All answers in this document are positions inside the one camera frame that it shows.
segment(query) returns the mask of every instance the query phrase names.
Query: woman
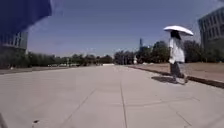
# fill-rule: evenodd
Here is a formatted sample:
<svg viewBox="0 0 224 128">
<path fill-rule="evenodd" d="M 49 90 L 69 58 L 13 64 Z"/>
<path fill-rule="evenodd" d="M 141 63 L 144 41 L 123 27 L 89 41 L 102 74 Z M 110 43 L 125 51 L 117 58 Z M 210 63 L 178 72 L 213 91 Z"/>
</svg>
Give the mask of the woman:
<svg viewBox="0 0 224 128">
<path fill-rule="evenodd" d="M 184 78 L 184 84 L 188 82 L 188 77 L 185 74 L 184 62 L 184 45 L 181 41 L 181 37 L 178 31 L 171 31 L 171 39 L 170 39 L 170 70 L 173 76 L 174 81 L 177 83 L 177 77 Z"/>
</svg>

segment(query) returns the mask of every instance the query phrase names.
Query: white umbrella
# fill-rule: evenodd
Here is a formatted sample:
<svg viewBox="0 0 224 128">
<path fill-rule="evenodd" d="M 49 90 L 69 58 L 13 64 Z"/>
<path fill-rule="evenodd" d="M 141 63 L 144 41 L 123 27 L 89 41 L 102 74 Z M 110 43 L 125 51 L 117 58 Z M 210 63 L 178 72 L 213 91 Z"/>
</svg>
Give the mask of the white umbrella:
<svg viewBox="0 0 224 128">
<path fill-rule="evenodd" d="M 184 27 L 181 27 L 181 26 L 177 26 L 177 25 L 174 25 L 174 26 L 167 26 L 164 28 L 165 31 L 168 31 L 168 32 L 171 32 L 173 30 L 176 30 L 176 31 L 179 31 L 179 33 L 181 35 L 187 35 L 187 36 L 193 36 L 194 33 L 187 29 L 187 28 L 184 28 Z"/>
</svg>

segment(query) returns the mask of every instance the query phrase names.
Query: sky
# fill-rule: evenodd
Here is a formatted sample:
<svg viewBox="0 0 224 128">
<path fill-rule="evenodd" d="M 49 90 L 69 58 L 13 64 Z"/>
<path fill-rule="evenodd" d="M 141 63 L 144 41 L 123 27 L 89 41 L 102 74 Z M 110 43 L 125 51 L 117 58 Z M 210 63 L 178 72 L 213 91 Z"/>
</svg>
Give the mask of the sky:
<svg viewBox="0 0 224 128">
<path fill-rule="evenodd" d="M 168 41 L 163 31 L 181 25 L 200 41 L 197 20 L 221 7 L 218 0 L 51 0 L 53 14 L 29 29 L 28 51 L 70 56 L 113 55 Z"/>
</svg>

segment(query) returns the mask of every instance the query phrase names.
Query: paved plaza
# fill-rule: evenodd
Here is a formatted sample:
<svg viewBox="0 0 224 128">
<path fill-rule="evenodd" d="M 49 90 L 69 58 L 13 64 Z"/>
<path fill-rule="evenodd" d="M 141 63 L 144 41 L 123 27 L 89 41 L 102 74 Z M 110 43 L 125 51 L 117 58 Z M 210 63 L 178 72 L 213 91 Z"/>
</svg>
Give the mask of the paved plaza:
<svg viewBox="0 0 224 128">
<path fill-rule="evenodd" d="M 122 66 L 15 73 L 0 112 L 8 128 L 223 128 L 224 90 Z"/>
</svg>

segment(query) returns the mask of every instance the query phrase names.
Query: white shirt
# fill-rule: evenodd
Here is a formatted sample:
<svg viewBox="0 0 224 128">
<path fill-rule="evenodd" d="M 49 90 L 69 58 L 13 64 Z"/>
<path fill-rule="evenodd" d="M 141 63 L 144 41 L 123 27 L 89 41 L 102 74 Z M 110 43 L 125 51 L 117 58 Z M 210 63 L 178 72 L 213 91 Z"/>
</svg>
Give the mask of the white shirt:
<svg viewBox="0 0 224 128">
<path fill-rule="evenodd" d="M 177 38 L 171 38 L 169 47 L 172 48 L 170 53 L 170 62 L 185 62 L 185 55 L 184 55 L 184 46 L 181 40 Z"/>
</svg>

